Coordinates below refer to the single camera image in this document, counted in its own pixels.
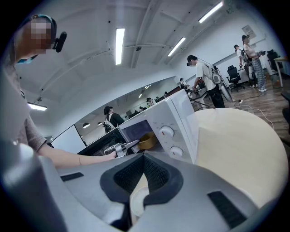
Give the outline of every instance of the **black pants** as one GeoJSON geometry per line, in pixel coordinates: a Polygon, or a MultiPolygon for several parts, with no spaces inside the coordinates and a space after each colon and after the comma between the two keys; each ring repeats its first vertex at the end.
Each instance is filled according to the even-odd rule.
{"type": "Polygon", "coordinates": [[[216,85],[214,89],[208,90],[207,92],[213,101],[214,107],[216,108],[225,107],[225,103],[223,102],[223,98],[222,98],[218,85],[216,85]]]}

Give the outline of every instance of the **wooden floor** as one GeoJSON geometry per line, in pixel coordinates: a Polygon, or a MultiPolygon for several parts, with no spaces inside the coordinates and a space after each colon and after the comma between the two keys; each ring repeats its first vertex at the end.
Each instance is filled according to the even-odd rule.
{"type": "MultiPolygon", "coordinates": [[[[250,88],[249,83],[244,84],[245,89],[239,88],[239,91],[233,90],[231,93],[233,101],[244,100],[242,105],[249,105],[253,109],[257,108],[261,110],[265,116],[274,124],[274,129],[278,136],[288,142],[290,142],[290,135],[288,134],[288,123],[282,115],[282,109],[289,107],[287,100],[281,96],[282,91],[290,90],[290,79],[283,79],[283,88],[273,88],[271,81],[267,80],[266,89],[267,91],[261,93],[258,91],[258,88],[250,88]]],[[[209,106],[213,106],[212,101],[209,97],[204,99],[205,104],[209,106]]],[[[267,121],[266,118],[262,115],[262,113],[258,110],[252,110],[249,107],[242,107],[237,104],[237,102],[228,102],[225,101],[225,107],[235,108],[240,110],[245,110],[256,116],[263,119],[270,126],[271,123],[267,121]]],[[[194,110],[200,108],[197,103],[193,104],[194,110]]]]}

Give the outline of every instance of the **ceiling light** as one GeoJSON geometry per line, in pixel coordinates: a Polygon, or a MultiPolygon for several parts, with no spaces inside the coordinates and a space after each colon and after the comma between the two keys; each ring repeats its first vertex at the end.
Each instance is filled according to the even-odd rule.
{"type": "Polygon", "coordinates": [[[122,49],[124,39],[125,28],[116,29],[116,65],[122,61],[122,49]]]}
{"type": "Polygon", "coordinates": [[[212,8],[209,12],[207,12],[205,14],[205,16],[203,16],[199,22],[202,23],[204,20],[206,20],[209,16],[211,16],[214,12],[216,12],[218,9],[220,9],[222,7],[223,3],[220,2],[219,4],[217,4],[214,8],[212,8]]]}
{"type": "Polygon", "coordinates": [[[177,45],[175,45],[175,47],[168,54],[168,56],[171,56],[173,54],[173,52],[175,52],[175,50],[183,43],[184,40],[185,40],[185,37],[182,37],[181,40],[177,43],[177,45]]]}
{"type": "Polygon", "coordinates": [[[46,106],[36,105],[30,102],[28,102],[28,105],[30,106],[31,109],[34,109],[34,110],[45,111],[47,109],[46,106]]]}
{"type": "Polygon", "coordinates": [[[83,128],[87,128],[88,126],[90,126],[90,124],[87,122],[82,125],[83,128]]]}

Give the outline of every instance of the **hand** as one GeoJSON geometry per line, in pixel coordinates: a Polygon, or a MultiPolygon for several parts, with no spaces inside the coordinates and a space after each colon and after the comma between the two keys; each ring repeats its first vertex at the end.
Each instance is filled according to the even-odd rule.
{"type": "Polygon", "coordinates": [[[112,160],[115,158],[116,156],[116,151],[113,151],[112,153],[108,154],[108,155],[105,155],[105,157],[107,158],[106,160],[112,160]]]}

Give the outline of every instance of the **microwave window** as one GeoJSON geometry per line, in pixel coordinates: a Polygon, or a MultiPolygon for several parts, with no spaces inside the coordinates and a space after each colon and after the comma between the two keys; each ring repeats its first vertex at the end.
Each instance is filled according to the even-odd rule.
{"type": "Polygon", "coordinates": [[[123,129],[123,133],[126,135],[129,141],[134,141],[140,139],[143,135],[152,131],[151,126],[147,120],[138,122],[123,129]]]}

